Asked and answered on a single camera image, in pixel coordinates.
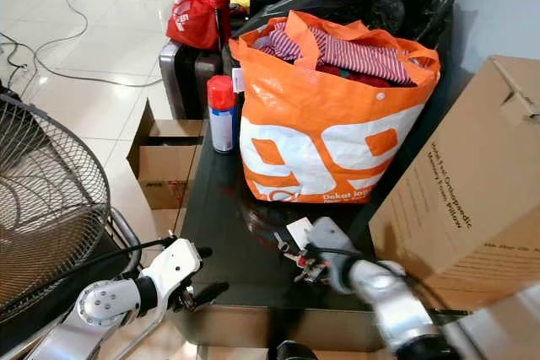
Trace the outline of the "red white striped cloth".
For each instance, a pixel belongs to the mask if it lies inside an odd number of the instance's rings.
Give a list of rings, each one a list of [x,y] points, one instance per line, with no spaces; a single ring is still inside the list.
[[[392,48],[368,46],[351,43],[351,41],[336,39],[325,31],[311,28],[310,32],[319,46],[319,62],[317,67],[332,66],[335,73],[338,70],[348,71],[348,78],[378,78],[382,86],[394,85],[412,86],[408,71],[397,60],[397,51]],[[293,62],[301,56],[300,47],[294,43],[285,32],[285,24],[275,24],[269,34],[256,40],[255,47],[283,61]]]

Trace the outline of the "orange and white shopping bag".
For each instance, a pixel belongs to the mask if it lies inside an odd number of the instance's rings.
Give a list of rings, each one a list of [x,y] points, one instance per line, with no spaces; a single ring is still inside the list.
[[[255,47],[275,24],[301,56],[283,61]],[[412,86],[382,86],[378,78],[317,67],[319,46],[310,29],[351,43],[392,48]],[[292,12],[229,44],[243,76],[240,159],[259,201],[363,203],[402,145],[440,77],[439,53],[362,22],[340,25]]]

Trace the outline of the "grey hard suitcase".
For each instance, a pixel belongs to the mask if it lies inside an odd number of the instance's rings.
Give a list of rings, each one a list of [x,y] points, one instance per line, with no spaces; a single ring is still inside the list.
[[[205,120],[206,82],[221,73],[221,52],[166,41],[159,52],[159,73],[170,109],[177,120]]]

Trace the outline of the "red plastic bag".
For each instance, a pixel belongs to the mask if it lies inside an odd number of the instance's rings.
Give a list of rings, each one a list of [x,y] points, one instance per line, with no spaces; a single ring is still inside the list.
[[[229,0],[175,0],[165,35],[182,45],[209,51],[219,40],[217,12]]]

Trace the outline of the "key bunch with white tag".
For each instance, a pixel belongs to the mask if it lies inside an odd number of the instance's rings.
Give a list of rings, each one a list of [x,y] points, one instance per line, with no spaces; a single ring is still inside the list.
[[[309,218],[300,218],[289,223],[285,228],[273,230],[275,247],[286,259],[290,259],[300,268],[300,274],[294,276],[294,282],[310,279],[307,257],[307,245],[309,244],[309,232],[312,230],[312,222]]]

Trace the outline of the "black robot leg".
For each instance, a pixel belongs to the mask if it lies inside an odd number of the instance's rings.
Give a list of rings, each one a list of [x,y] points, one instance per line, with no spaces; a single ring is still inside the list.
[[[282,341],[273,349],[273,360],[319,360],[309,347],[297,341]]]

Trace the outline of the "black glossy table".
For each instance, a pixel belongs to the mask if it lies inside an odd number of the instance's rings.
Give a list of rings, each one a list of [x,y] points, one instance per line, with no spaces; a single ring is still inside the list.
[[[175,325],[188,341],[266,349],[296,341],[314,350],[339,352],[383,348],[370,307],[327,284],[302,282],[300,269],[282,256],[274,236],[298,218],[329,217],[361,251],[371,253],[368,221],[374,202],[258,201],[248,191],[240,157],[216,153],[209,143],[202,149],[186,202],[181,236],[213,252],[194,276],[194,286],[228,284],[205,309],[178,314]]]

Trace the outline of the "small open cardboard box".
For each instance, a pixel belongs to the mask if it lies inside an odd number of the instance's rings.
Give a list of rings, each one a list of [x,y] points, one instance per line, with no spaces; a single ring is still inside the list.
[[[203,121],[158,120],[145,103],[127,153],[132,174],[151,209],[181,209],[197,152],[203,143]]]

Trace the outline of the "large printed cardboard pillow box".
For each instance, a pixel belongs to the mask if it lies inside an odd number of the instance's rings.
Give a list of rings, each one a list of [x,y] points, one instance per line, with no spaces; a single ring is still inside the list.
[[[540,283],[540,60],[491,56],[368,228],[452,309]]]

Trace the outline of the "spray can with red cap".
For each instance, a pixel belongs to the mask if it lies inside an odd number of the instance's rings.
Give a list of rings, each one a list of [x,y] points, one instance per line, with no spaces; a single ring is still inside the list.
[[[208,120],[211,125],[213,149],[220,154],[233,151],[233,124],[235,124],[236,97],[232,79],[215,75],[206,82],[208,95]]]

